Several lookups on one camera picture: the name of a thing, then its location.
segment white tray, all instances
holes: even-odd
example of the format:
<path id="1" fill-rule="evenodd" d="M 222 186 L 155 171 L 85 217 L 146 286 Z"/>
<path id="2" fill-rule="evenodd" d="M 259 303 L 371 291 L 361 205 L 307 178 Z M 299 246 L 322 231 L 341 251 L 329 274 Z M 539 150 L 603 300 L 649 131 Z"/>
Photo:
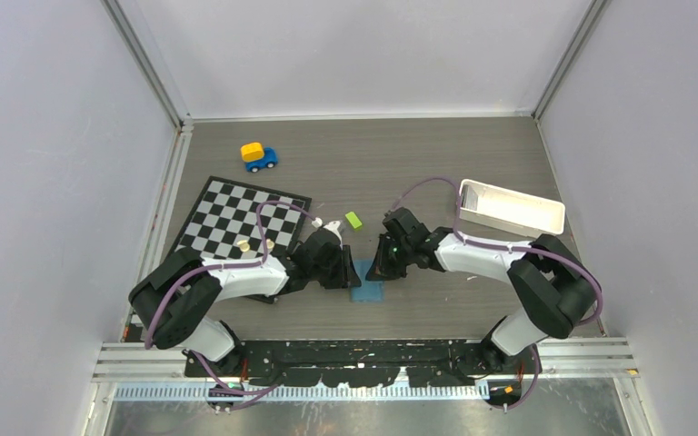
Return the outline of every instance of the white tray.
<path id="1" fill-rule="evenodd" d="M 469 179 L 462 180 L 459 192 L 463 220 L 533 238 L 563 233 L 563 203 Z"/>

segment white wall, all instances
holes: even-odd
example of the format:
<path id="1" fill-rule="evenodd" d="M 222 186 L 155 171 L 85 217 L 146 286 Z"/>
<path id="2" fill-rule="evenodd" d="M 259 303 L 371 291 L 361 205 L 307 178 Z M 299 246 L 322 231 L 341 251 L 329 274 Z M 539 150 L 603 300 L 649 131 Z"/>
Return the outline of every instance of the white wall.
<path id="1" fill-rule="evenodd" d="M 136 1 L 194 118 L 530 113 L 589 5 Z"/>
<path id="2" fill-rule="evenodd" d="M 75 431 L 173 136 L 99 2 L 0 1 L 0 435 Z"/>
<path id="3" fill-rule="evenodd" d="M 542 127 L 659 434 L 698 434 L 698 2 L 608 6 Z"/>

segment black and white chessboard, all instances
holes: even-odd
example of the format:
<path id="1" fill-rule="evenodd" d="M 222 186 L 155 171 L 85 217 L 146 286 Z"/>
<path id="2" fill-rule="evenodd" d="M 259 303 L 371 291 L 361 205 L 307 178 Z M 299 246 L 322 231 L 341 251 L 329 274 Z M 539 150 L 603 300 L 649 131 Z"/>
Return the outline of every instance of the black and white chessboard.
<path id="1" fill-rule="evenodd" d="M 210 177 L 175 239 L 172 251 L 192 247 L 208 258 L 260 257 L 264 246 L 255 225 L 255 209 L 269 200 L 291 203 L 306 211 L 312 202 L 311 198 L 294 193 Z M 274 242 L 274 248 L 293 248 L 304 225 L 304 216 L 285 206 L 271 204 L 262 208 L 261 216 L 266 239 Z M 247 252 L 238 246 L 240 241 L 250 245 Z"/>

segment metal sheet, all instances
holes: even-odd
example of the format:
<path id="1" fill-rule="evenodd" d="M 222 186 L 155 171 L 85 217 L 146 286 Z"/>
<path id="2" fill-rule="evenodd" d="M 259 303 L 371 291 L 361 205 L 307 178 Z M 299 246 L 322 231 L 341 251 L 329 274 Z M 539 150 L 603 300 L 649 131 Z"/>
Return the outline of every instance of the metal sheet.
<path id="1" fill-rule="evenodd" d="M 544 380 L 506 415 L 481 401 L 262 403 L 218 415 L 196 402 L 117 401 L 107 435 L 628 435 L 611 380 Z"/>

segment toy car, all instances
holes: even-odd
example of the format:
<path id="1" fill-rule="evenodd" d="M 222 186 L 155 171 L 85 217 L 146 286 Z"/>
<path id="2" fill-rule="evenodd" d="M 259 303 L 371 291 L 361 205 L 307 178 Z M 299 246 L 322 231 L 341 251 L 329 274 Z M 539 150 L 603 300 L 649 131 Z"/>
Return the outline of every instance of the toy car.
<path id="1" fill-rule="evenodd" d="M 274 148 L 263 147 L 261 143 L 249 143 L 240 149 L 244 168 L 250 173 L 257 173 L 261 168 L 274 168 L 279 163 Z"/>

